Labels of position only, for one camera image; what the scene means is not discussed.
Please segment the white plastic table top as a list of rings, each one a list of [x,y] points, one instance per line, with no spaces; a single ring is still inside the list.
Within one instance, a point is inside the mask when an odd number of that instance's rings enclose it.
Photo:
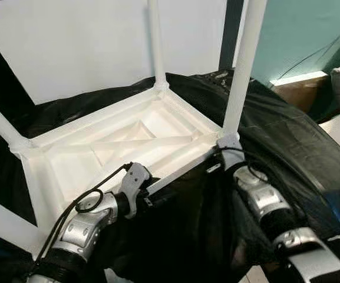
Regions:
[[[86,190],[119,186],[130,162],[169,183],[210,156],[223,130],[175,92],[148,89],[32,138],[19,149],[38,229]]]

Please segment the white tapered table leg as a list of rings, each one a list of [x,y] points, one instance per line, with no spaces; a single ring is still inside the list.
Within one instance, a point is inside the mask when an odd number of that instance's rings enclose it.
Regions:
[[[268,0],[247,0],[240,43],[237,46],[237,61],[223,122],[225,134],[236,134],[240,124],[267,2]]]
[[[36,255],[43,248],[45,234],[37,226],[0,205],[0,238]]]
[[[167,82],[164,69],[159,1],[147,0],[147,10],[151,63],[153,64],[154,73],[154,88],[157,90],[167,91],[169,89],[169,84]]]
[[[30,139],[24,137],[0,112],[0,136],[8,143],[12,151],[30,149],[33,145]]]

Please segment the black plastic table cover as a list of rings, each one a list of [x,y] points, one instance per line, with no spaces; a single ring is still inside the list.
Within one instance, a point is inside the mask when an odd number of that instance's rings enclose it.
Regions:
[[[203,75],[167,74],[172,91],[216,123],[223,122],[232,70]],[[100,108],[145,91],[154,78],[125,87],[62,98],[38,106],[2,100],[2,112],[27,137],[35,137]],[[243,148],[266,160],[320,238],[340,259],[340,145],[309,115],[281,99],[256,80],[243,105]],[[168,186],[167,202],[134,221],[115,223],[105,232],[87,281],[105,283],[105,268],[135,283],[237,283],[253,266],[275,273],[275,283],[295,280],[281,274],[277,256],[262,231],[251,226],[242,199],[227,192],[226,200],[207,160]],[[0,202],[26,221],[34,221],[21,162],[0,137]],[[0,283],[24,283],[32,266],[30,254],[0,240]]]

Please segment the brown wooden furniture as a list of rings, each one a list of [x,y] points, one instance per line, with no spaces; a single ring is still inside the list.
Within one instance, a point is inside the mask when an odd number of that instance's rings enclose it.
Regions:
[[[313,119],[325,115],[334,102],[329,76],[281,84],[274,86],[273,91]]]

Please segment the teal glass panel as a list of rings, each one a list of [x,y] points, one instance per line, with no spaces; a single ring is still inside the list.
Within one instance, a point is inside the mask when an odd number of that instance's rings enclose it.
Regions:
[[[262,84],[340,63],[340,0],[268,0],[252,78]]]

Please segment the black door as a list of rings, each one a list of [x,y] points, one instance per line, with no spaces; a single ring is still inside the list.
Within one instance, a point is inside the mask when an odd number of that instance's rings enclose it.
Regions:
[[[39,111],[0,52],[0,112],[26,138]]]

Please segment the black wall pillar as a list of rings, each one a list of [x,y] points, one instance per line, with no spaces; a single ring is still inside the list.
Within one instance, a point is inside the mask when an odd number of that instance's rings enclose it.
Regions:
[[[226,0],[223,37],[219,51],[218,70],[233,68],[240,22],[245,15],[245,0]]]

